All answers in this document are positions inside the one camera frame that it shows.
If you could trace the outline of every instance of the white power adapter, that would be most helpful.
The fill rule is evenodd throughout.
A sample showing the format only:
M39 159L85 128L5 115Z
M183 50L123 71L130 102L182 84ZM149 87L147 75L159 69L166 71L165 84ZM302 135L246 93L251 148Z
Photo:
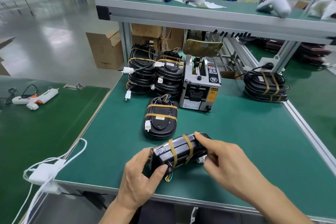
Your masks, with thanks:
M29 182L36 185L43 185L50 177L57 175L65 163L65 159L59 159L54 164L41 163L29 176ZM49 181L42 189L42 192L61 194L60 187L53 181Z

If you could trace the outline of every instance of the green esd mat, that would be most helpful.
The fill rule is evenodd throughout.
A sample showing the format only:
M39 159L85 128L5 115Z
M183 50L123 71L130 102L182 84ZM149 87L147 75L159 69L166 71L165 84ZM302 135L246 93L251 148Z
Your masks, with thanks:
M257 60L275 53L247 45ZM336 157L336 76L328 70L291 60L283 73L288 99Z
M86 150L56 180L119 188L125 163L156 141L144 136L150 97L132 94L125 101L127 76L120 81L82 136ZM281 188L305 214L336 219L336 178L281 104L246 98L242 81L222 79L209 113L179 108L172 138L203 131L212 139L238 144L265 177ZM82 149L79 143L73 154ZM249 207L222 189L203 169L190 163L162 182L157 194Z
M5 99L0 99L0 217L3 224L12 223L27 197L30 184L23 180L23 171L39 161L65 153L109 91L91 86L72 90L63 88L65 83L0 76L0 97L8 97L7 90L12 87L17 89L15 96L19 96L30 84L36 85L39 95L49 86L59 88L59 92L35 111L26 105L4 105ZM18 220L37 189L34 185Z

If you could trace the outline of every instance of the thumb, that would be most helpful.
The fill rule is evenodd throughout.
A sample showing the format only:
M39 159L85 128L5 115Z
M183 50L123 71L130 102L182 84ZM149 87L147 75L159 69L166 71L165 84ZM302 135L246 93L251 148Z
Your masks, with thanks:
M215 141L202 136L200 133L198 133L196 131L195 131L194 135L195 135L195 138L197 139L197 141L199 141L205 148L215 152L215 150L216 150Z
M203 167L205 171L207 171L207 173L211 175L212 178L214 178L217 182L220 182L221 179L220 169L218 166L216 166L214 162L212 162L212 160L208 156L206 156L205 158Z
M163 176L166 173L168 166L166 164L155 169L152 176L149 178L148 187L154 193Z

